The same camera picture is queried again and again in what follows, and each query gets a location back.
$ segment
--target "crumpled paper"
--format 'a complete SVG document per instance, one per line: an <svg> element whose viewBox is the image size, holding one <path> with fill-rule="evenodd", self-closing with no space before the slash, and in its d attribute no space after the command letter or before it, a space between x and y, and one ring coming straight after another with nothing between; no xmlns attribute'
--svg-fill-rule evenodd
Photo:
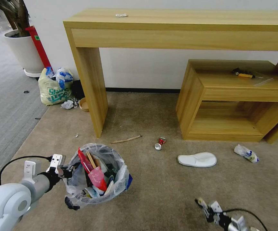
<svg viewBox="0 0 278 231"><path fill-rule="evenodd" d="M72 100L67 100L61 105L62 108L71 109L74 107L74 102Z"/></svg>

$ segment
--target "white wall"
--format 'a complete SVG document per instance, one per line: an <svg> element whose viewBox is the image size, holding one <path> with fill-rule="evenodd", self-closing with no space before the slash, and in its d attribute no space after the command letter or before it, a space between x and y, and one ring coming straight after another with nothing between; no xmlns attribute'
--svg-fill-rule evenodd
<svg viewBox="0 0 278 231"><path fill-rule="evenodd" d="M278 10L275 0L24 0L54 70L78 73L63 20L86 8ZM278 61L278 52L165 49L100 49L106 87L179 89L187 60L249 59Z"/></svg>

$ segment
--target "wooden cabinet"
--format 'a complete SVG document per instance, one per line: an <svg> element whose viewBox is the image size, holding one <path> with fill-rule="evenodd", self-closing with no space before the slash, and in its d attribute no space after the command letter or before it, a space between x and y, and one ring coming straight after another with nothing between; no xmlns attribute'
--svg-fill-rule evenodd
<svg viewBox="0 0 278 231"><path fill-rule="evenodd" d="M235 68L256 78L238 77ZM278 123L278 68L268 61L189 60L176 112L185 140L260 141Z"/></svg>

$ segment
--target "silver can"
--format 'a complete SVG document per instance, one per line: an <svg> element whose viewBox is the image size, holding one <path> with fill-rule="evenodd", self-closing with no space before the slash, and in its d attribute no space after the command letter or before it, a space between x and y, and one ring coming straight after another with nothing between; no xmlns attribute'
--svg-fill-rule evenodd
<svg viewBox="0 0 278 231"><path fill-rule="evenodd" d="M161 144L159 144L159 143L155 144L155 149L157 151L160 151L161 150Z"/></svg>

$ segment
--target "paper bowl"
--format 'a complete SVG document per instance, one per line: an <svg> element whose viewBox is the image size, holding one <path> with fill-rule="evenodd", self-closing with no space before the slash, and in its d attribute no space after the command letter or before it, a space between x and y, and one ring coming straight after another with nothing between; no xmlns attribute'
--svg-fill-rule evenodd
<svg viewBox="0 0 278 231"><path fill-rule="evenodd" d="M88 109L87 101L85 98L82 98L79 102L79 107L81 108L82 111L90 111Z"/></svg>

